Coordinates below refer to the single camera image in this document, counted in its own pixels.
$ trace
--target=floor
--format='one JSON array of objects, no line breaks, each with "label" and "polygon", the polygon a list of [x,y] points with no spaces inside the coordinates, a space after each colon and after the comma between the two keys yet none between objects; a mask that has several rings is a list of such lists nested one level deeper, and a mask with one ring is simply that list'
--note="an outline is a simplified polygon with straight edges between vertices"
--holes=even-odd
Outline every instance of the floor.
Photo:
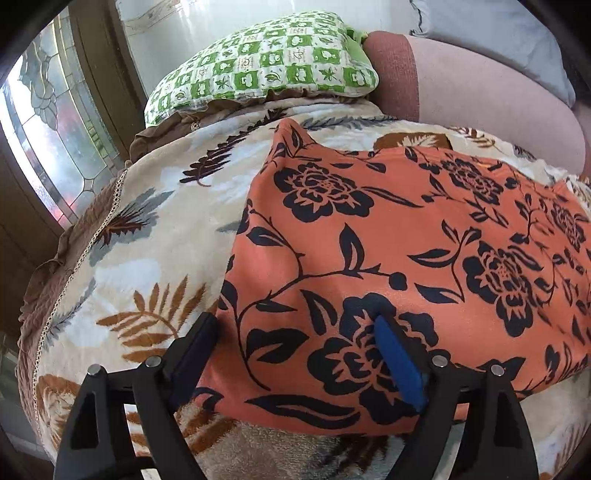
[{"label": "floor", "polygon": [[117,0],[116,5],[146,95],[219,38],[293,12],[332,11],[367,32],[408,34],[418,23],[409,0]]}]

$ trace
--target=blue gripper pad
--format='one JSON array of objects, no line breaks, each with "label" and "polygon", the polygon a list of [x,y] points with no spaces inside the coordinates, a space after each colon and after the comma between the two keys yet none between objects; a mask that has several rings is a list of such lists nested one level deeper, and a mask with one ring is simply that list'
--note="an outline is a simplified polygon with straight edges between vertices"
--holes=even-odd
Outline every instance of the blue gripper pad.
[{"label": "blue gripper pad", "polygon": [[421,372],[382,316],[375,319],[374,335],[378,350],[388,365],[402,399],[421,413],[427,405]]}]

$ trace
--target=green and white pillow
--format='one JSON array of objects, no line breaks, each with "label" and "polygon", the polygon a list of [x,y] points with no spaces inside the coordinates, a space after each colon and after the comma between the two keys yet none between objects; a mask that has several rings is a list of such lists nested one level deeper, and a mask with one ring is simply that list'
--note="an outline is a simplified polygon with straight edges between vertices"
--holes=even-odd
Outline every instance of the green and white pillow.
[{"label": "green and white pillow", "polygon": [[145,108],[146,125],[179,109],[204,111],[216,99],[263,99],[269,90],[365,96],[378,75],[347,31],[338,15],[313,11],[222,38],[160,80]]}]

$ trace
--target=orange floral cloth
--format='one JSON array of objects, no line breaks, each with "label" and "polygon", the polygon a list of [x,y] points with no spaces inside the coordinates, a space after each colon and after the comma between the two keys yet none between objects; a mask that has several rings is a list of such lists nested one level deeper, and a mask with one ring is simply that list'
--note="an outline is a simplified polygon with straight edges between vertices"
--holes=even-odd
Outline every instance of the orange floral cloth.
[{"label": "orange floral cloth", "polygon": [[408,432],[378,312],[455,363],[503,365],[521,397],[541,391],[587,365],[590,237],[564,183],[442,148],[336,151],[282,120],[196,401],[294,432]]}]

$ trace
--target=metal screw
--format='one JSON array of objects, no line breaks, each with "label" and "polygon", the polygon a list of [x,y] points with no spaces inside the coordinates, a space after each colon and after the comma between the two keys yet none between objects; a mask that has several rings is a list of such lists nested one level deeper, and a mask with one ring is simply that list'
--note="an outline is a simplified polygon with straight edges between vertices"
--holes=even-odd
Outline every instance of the metal screw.
[{"label": "metal screw", "polygon": [[447,365],[447,358],[441,355],[435,355],[433,358],[431,358],[431,362],[433,362],[433,365],[436,367],[442,368]]},{"label": "metal screw", "polygon": [[502,377],[505,374],[505,369],[500,365],[493,365],[491,367],[491,372],[493,375],[496,375],[497,377]]},{"label": "metal screw", "polygon": [[88,367],[86,373],[88,373],[91,377],[96,377],[99,374],[101,368],[102,367],[99,364],[92,364],[90,367]]},{"label": "metal screw", "polygon": [[146,367],[157,367],[162,363],[162,358],[158,355],[149,356],[146,359]]}]

